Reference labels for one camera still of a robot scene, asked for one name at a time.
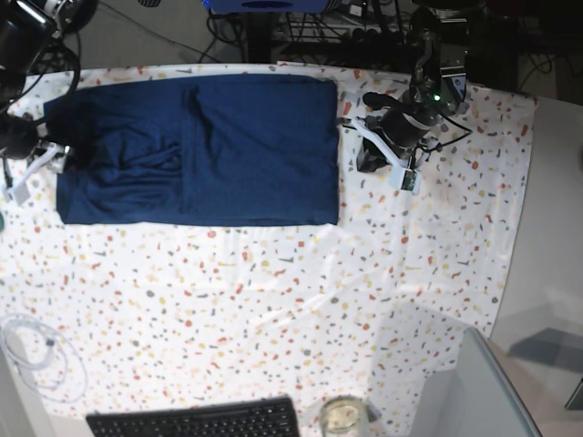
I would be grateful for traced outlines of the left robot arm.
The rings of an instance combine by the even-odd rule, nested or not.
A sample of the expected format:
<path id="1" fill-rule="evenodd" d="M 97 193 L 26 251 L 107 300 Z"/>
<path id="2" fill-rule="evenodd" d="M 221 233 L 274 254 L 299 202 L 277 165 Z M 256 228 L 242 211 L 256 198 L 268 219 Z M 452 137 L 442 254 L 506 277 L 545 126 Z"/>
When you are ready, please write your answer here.
<path id="1" fill-rule="evenodd" d="M 364 126 L 411 168 L 473 134 L 453 120 L 465 112 L 467 19 L 462 1 L 420 1 L 412 13 L 405 47 L 411 79 L 401 97 L 368 92 L 364 104 L 384 113 L 368 116 Z"/>

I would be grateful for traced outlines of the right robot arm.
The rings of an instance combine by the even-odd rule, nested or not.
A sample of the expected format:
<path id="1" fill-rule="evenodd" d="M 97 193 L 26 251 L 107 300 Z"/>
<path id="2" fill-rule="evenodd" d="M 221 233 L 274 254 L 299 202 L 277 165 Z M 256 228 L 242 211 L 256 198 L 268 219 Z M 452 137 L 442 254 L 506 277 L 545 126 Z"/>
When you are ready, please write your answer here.
<path id="1" fill-rule="evenodd" d="M 1 3 L 1 158 L 28 158 L 38 143 L 37 128 L 63 110 L 81 77 L 79 56 L 64 37 L 81 30 L 97 11 L 97 1 L 3 1 Z M 53 58 L 72 67 L 66 93 L 38 120 L 13 117 L 9 107 L 33 90 L 28 74 Z"/>

